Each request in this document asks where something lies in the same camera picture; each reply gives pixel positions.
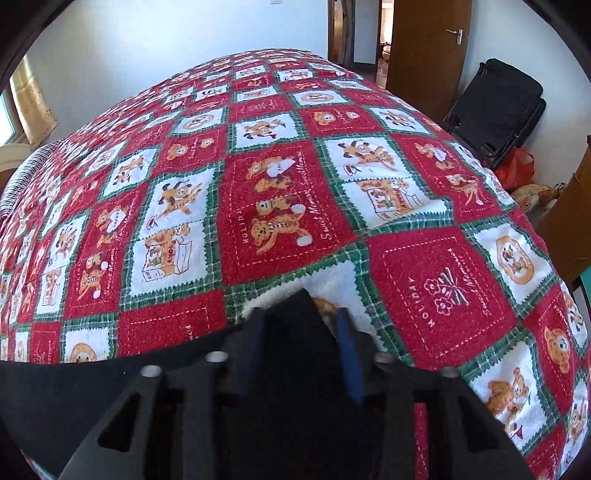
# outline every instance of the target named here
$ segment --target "bedspread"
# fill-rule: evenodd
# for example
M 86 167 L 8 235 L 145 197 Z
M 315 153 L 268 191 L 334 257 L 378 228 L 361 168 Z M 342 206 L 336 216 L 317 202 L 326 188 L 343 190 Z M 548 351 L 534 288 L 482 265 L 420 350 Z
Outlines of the bedspread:
M 52 154 L 0 244 L 2 360 L 136 355 L 306 288 L 404 362 L 459 367 L 538 478 L 589 431 L 586 328 L 511 197 L 309 52 L 216 59 L 115 105 Z

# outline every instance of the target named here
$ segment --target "teddy bear print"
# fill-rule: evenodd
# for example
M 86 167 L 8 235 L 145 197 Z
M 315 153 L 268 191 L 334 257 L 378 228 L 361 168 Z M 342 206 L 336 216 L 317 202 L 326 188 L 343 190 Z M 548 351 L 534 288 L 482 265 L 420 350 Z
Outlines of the teddy bear print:
M 497 419 L 502 419 L 505 413 L 508 413 L 508 417 L 501 420 L 505 430 L 508 431 L 513 428 L 513 421 L 523 409 L 530 394 L 530 389 L 525 384 L 525 379 L 519 367 L 513 370 L 513 382 L 511 384 L 505 381 L 492 380 L 488 382 L 488 388 L 491 391 L 491 397 L 486 402 L 486 407 Z
M 295 233 L 295 241 L 299 247 L 306 247 L 312 243 L 312 235 L 300 227 L 300 220 L 304 216 L 306 206 L 301 203 L 292 204 L 296 197 L 279 197 L 274 200 L 266 200 L 256 204 L 256 211 L 263 218 L 255 217 L 251 222 L 251 235 L 255 245 L 260 247 L 256 253 L 261 255 L 269 251 L 275 245 L 277 237 L 282 234 Z M 272 218 L 267 218 L 276 210 L 292 213 L 281 213 Z
M 560 367 L 562 373 L 570 371 L 570 344 L 566 333 L 555 328 L 544 329 L 544 338 L 546 339 L 546 348 L 552 361 Z

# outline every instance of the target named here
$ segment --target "white square patch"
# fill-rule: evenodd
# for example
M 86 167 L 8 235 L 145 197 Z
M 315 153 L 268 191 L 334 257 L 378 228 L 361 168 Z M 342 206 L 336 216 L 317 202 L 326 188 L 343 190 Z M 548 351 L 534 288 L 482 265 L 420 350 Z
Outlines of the white square patch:
M 155 148 L 149 148 L 119 162 L 107 180 L 102 197 L 108 197 L 121 189 L 145 180 L 154 162 L 156 152 Z
M 8 338 L 0 340 L 0 361 L 8 360 Z
M 159 181 L 154 186 L 139 237 L 147 238 L 160 230 L 203 220 L 214 172 L 209 168 Z
M 27 362 L 29 359 L 29 331 L 14 334 L 14 361 Z
M 264 65 L 258 65 L 256 67 L 247 67 L 245 69 L 242 70 L 238 70 L 234 77 L 236 80 L 240 80 L 246 77 L 251 77 L 253 75 L 256 75 L 257 73 L 265 73 L 267 71 L 267 69 L 265 68 Z
M 289 82 L 291 80 L 304 80 L 314 76 L 314 72 L 308 69 L 284 70 L 277 72 L 280 82 Z
M 110 165 L 111 163 L 113 163 L 113 161 L 115 160 L 115 158 L 117 157 L 117 155 L 119 154 L 121 149 L 124 147 L 124 145 L 125 145 L 125 142 L 121 142 L 121 143 L 111 147 L 110 149 L 105 150 L 104 152 L 101 152 L 96 157 L 94 162 L 90 164 L 90 167 L 88 167 L 86 169 L 84 176 L 87 177 L 91 173 L 98 171 L 98 170 L 106 167 L 107 165 Z
M 362 85 L 359 82 L 354 82 L 353 80 L 328 80 L 327 83 L 334 85 L 338 88 L 348 88 L 352 90 L 369 90 L 371 92 L 371 88 Z
M 189 87 L 187 89 L 181 90 L 180 92 L 173 93 L 172 95 L 169 95 L 168 97 L 166 97 L 164 104 L 170 103 L 170 102 L 176 102 L 178 100 L 182 100 L 183 98 L 190 96 L 194 90 L 195 90 L 195 87 Z
M 222 86 L 214 87 L 214 88 L 206 88 L 205 90 L 199 90 L 195 94 L 195 101 L 198 102 L 200 100 L 215 97 L 216 95 L 221 95 L 222 93 L 227 93 L 227 92 L 228 92 L 227 85 L 222 85 Z
M 411 115 L 394 108 L 370 108 L 377 115 L 386 129 L 394 132 L 410 132 L 428 134 L 429 131 Z
M 350 137 L 325 140 L 324 145 L 343 180 L 396 179 L 411 175 L 385 138 Z
M 54 270 L 57 267 L 69 265 L 72 255 L 82 238 L 84 224 L 88 214 L 81 215 L 61 225 L 56 231 L 56 236 L 51 243 L 49 258 L 44 272 Z
M 245 121 L 232 128 L 236 131 L 236 148 L 269 145 L 277 140 L 298 137 L 296 124 L 287 113 Z
M 342 189 L 369 229 L 408 215 L 447 211 L 442 200 L 429 199 L 410 177 L 359 180 L 343 183 Z
M 43 226 L 43 230 L 41 231 L 41 236 L 45 236 L 45 234 L 54 226 L 56 226 L 57 222 L 60 221 L 61 213 L 64 211 L 64 208 L 66 208 L 68 200 L 70 200 L 71 193 L 71 191 L 67 192 L 61 199 L 52 205 L 49 216 L 47 217 L 45 225 Z
M 275 89 L 275 87 L 264 87 L 264 88 L 257 88 L 254 90 L 248 90 L 246 92 L 240 92 L 236 94 L 236 101 L 237 102 L 246 102 L 247 100 L 256 100 L 259 98 L 269 97 L 271 95 L 276 95 L 279 92 Z
M 570 407 L 569 424 L 566 432 L 566 444 L 560 461 L 562 474 L 578 455 L 587 436 L 587 417 L 589 415 L 589 391 L 584 379 L 574 388 L 573 404 Z
M 508 223 L 482 230 L 474 237 L 488 252 L 492 264 L 518 304 L 524 303 L 552 273 L 550 264 L 539 257 L 527 239 Z
M 187 116 L 182 118 L 180 123 L 173 130 L 174 134 L 192 134 L 205 130 L 206 128 L 215 127 L 222 123 L 223 108 L 210 110 L 205 113 L 198 113 L 197 115 Z
M 66 268 L 58 267 L 41 276 L 41 294 L 35 312 L 38 315 L 57 313 L 60 311 L 61 300 L 66 285 Z
M 349 103 L 334 90 L 312 90 L 294 94 L 295 101 L 301 106 Z
M 379 339 L 371 318 L 367 315 L 365 306 L 357 292 L 355 284 L 355 266 L 345 261 L 331 267 L 323 268 L 314 273 L 282 283 L 267 290 L 258 297 L 246 302 L 242 308 L 242 317 L 248 318 L 252 309 L 267 309 L 285 300 L 297 291 L 305 288 L 314 299 L 320 299 L 320 304 L 337 308 L 347 308 L 355 322 L 357 330 L 370 334 L 380 350 L 385 350 Z
M 203 222 L 154 232 L 133 248 L 129 294 L 137 296 L 207 275 Z
M 212 75 L 207 75 L 205 77 L 205 82 L 211 82 L 212 80 L 220 79 L 220 78 L 225 77 L 225 76 L 227 76 L 229 74 L 230 74 L 230 71 L 229 70 L 226 70 L 225 72 L 220 72 L 220 73 L 214 73 Z
M 144 130 L 155 127 L 156 125 L 165 124 L 166 122 L 171 121 L 173 118 L 176 118 L 180 112 L 181 110 L 177 110 L 176 112 L 167 113 L 166 115 L 156 117 L 150 123 L 146 124 L 141 131 L 143 132 Z
M 81 327 L 66 332 L 64 363 L 96 362 L 109 358 L 109 329 Z
M 531 351 L 525 342 L 518 342 L 500 362 L 470 382 L 476 395 L 505 425 L 519 450 L 523 450 L 547 422 L 535 379 Z M 517 412 L 511 411 L 502 401 L 501 392 L 512 392 Z

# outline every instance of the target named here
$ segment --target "metal screw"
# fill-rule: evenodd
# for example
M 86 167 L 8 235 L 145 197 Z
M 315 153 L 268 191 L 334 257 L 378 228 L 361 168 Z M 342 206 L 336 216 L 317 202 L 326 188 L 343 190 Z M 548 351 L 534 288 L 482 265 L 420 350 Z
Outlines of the metal screw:
M 443 367 L 439 373 L 445 378 L 457 378 L 460 376 L 459 370 L 455 367 Z
M 209 352 L 205 356 L 205 360 L 206 360 L 206 362 L 208 362 L 210 364 L 222 364 L 226 360 L 228 360 L 228 353 L 221 352 L 221 351 Z
M 146 365 L 141 371 L 142 376 L 149 378 L 159 377 L 161 373 L 162 369 L 158 365 Z

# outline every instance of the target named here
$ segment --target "plaid pattern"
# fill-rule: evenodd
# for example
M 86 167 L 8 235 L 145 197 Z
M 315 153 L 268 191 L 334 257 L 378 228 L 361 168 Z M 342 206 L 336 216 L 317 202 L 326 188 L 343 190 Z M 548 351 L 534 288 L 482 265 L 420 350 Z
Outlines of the plaid pattern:
M 62 140 L 56 140 L 39 147 L 18 166 L 0 197 L 0 221 L 12 213 L 33 175 L 47 162 L 49 156 L 59 147 L 61 142 Z
M 357 74 L 300 50 L 227 56 L 26 163 L 0 233 L 1 360 L 146 353 L 306 288 L 405 363 L 460 367 L 486 403 L 521 371 L 535 394 L 508 433 L 562 456 L 589 342 L 561 337 L 541 241 L 489 170 Z

